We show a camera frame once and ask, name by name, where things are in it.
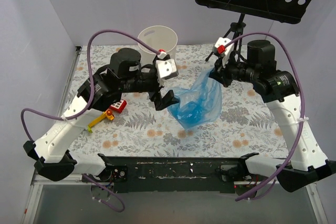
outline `plastic bag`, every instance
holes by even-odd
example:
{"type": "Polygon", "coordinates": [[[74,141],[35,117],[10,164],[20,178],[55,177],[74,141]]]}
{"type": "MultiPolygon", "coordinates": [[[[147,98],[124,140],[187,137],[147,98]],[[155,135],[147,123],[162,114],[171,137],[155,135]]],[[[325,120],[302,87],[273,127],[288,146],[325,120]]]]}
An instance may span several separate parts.
{"type": "Polygon", "coordinates": [[[222,87],[203,71],[190,89],[172,88],[179,103],[168,107],[169,113],[187,129],[215,121],[222,111],[222,87]]]}

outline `floral tablecloth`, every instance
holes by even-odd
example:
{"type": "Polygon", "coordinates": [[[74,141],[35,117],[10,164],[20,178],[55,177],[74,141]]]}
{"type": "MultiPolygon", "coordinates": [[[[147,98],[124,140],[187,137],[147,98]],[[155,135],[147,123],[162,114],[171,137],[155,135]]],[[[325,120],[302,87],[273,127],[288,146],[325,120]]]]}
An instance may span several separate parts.
{"type": "MultiPolygon", "coordinates": [[[[108,64],[111,55],[121,47],[126,46],[93,46],[93,71],[108,64]]],[[[212,68],[215,57],[204,61],[211,48],[212,45],[178,46],[176,63],[180,75],[165,82],[165,90],[190,87],[199,73],[212,68]]],[[[88,78],[86,50],[84,47],[80,54],[67,104],[88,78]]],[[[124,111],[115,113],[113,121],[105,119],[94,126],[93,133],[83,131],[70,150],[108,156],[240,157],[259,152],[269,157],[286,157],[288,151],[281,130],[251,84],[234,81],[229,88],[222,88],[222,93],[220,117],[189,131],[183,130],[167,109],[155,111],[147,93],[123,94],[128,103],[124,111]]]]}

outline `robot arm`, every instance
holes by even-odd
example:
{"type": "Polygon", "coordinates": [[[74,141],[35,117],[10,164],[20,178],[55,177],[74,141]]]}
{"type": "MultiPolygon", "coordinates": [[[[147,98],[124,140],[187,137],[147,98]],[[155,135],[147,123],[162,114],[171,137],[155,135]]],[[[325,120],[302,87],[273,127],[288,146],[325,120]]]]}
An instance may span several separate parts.
{"type": "MultiPolygon", "coordinates": [[[[245,62],[235,60],[232,47],[224,48],[224,56],[216,54],[215,47],[218,48],[218,45],[215,44],[213,50],[218,59],[209,77],[225,87],[233,80],[252,83],[254,90],[261,95],[273,113],[289,150],[296,139],[299,122],[304,120],[302,134],[291,163],[276,177],[282,187],[287,191],[295,191],[335,173],[336,162],[328,160],[307,120],[300,118],[300,93],[293,76],[289,72],[276,70],[274,46],[267,40],[249,42],[245,62]]],[[[257,153],[248,154],[242,157],[242,160],[243,169],[240,173],[244,176],[259,174],[270,177],[284,162],[262,157],[257,153]]]]}
{"type": "Polygon", "coordinates": [[[100,157],[70,154],[68,148],[90,122],[111,104],[120,101],[122,93],[148,92],[158,111],[178,103],[172,90],[164,97],[161,96],[164,80],[178,75],[175,61],[167,54],[162,55],[162,59],[156,56],[153,64],[141,67],[141,55],[136,50],[123,48],[114,53],[110,64],[101,67],[93,75],[95,93],[89,109],[73,120],[66,120],[87,105],[90,97],[90,81],[87,79],[62,115],[64,121],[57,121],[35,142],[25,143],[26,153],[36,160],[38,173],[54,181],[65,178],[74,170],[76,173],[99,175],[105,168],[100,157]],[[149,72],[142,72],[142,68],[148,68],[149,72]]]}

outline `white wall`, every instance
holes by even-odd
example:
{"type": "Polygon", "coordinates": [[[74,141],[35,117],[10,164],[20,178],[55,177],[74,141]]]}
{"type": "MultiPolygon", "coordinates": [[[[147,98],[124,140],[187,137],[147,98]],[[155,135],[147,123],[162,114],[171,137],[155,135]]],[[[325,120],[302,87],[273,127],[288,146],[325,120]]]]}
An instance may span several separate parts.
{"type": "MultiPolygon", "coordinates": [[[[86,45],[99,29],[116,28],[134,35],[146,27],[165,25],[174,29],[179,44],[214,43],[239,14],[199,6],[195,0],[50,0],[75,45],[86,45]]],[[[268,31],[272,21],[246,17],[246,32],[268,31]]],[[[122,36],[102,35],[101,45],[130,44],[122,36]]]]}
{"type": "MultiPolygon", "coordinates": [[[[312,0],[301,23],[274,22],[270,32],[285,43],[298,70],[306,98],[306,116],[321,148],[336,160],[336,0],[312,0]]],[[[278,67],[288,70],[277,47],[278,67]]],[[[336,223],[336,175],[318,182],[329,223],[336,223]]]]}
{"type": "MultiPolygon", "coordinates": [[[[0,0],[0,223],[20,223],[34,171],[20,111],[57,113],[74,55],[49,0],[0,0]]],[[[27,121],[34,138],[53,123],[31,114],[27,121]]]]}

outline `yellow and orange toy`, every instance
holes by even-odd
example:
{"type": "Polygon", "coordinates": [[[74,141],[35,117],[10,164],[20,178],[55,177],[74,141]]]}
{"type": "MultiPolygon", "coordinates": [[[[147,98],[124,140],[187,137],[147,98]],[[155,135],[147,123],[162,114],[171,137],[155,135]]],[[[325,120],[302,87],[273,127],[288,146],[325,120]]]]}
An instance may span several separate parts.
{"type": "Polygon", "coordinates": [[[100,121],[102,121],[104,118],[107,118],[110,121],[114,119],[111,107],[109,107],[104,113],[102,113],[99,117],[97,117],[91,123],[89,123],[88,132],[92,133],[91,128],[95,126],[97,123],[99,123],[100,121]]]}

